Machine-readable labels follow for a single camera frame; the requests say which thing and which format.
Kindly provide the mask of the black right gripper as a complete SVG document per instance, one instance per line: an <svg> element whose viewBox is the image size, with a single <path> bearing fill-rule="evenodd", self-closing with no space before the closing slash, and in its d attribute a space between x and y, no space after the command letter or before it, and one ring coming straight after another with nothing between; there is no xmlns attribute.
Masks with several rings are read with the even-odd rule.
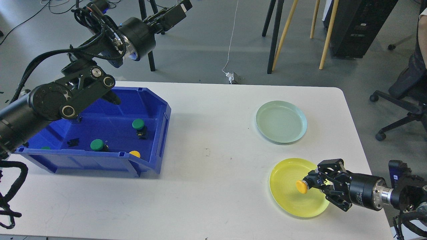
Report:
<svg viewBox="0 0 427 240"><path fill-rule="evenodd" d="M306 176L308 184L319 184L309 188L319 190L325 198L343 211L352 205L379 211L384 204L381 190L384 179L361 173L353 173L344 168L343 159L323 160L317 169Z"/></svg>

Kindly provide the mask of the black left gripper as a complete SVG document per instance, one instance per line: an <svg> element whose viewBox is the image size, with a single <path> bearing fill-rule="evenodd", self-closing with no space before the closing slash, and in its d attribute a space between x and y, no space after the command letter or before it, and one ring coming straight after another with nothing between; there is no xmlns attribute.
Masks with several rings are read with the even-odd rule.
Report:
<svg viewBox="0 0 427 240"><path fill-rule="evenodd" d="M177 23L186 18L186 12L192 9L190 0L179 0L175 6L161 10L153 16L154 33L160 34L172 29ZM155 46L154 33L148 25L138 18L131 17L118 27L126 45L125 56L134 61L151 52Z"/></svg>

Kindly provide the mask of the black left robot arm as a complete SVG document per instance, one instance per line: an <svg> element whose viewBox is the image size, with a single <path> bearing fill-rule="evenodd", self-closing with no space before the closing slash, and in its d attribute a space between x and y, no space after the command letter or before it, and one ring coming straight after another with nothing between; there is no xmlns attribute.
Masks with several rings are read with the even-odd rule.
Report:
<svg viewBox="0 0 427 240"><path fill-rule="evenodd" d="M1 110L1 160L53 121L74 119L98 99L119 105L119 97L112 92L113 76L105 73L94 58L107 60L120 67L126 58L139 61L155 48L155 34L167 32L186 17L192 8L189 0L161 9L141 20L129 18L117 25L107 14L107 0L92 0L76 8L74 17L93 36L78 47L54 50L35 57L23 73L11 103ZM42 84L24 96L20 91L31 73L42 61L59 54L67 54L70 63L62 69L62 78Z"/></svg>

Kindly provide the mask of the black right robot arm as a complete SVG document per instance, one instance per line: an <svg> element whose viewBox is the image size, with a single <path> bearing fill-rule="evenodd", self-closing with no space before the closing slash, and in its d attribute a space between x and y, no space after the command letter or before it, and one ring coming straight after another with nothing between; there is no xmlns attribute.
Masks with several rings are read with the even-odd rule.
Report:
<svg viewBox="0 0 427 240"><path fill-rule="evenodd" d="M426 231L412 223L426 224L426 180L414 175L406 163L390 160L391 187L384 178L362 173L352 173L344 168L343 159L323 160L302 180L296 182L297 190L305 194L311 188L319 189L325 199L343 211L358 205L374 211L390 205L399 211L393 224L399 240L404 239L402 226L426 237Z"/></svg>

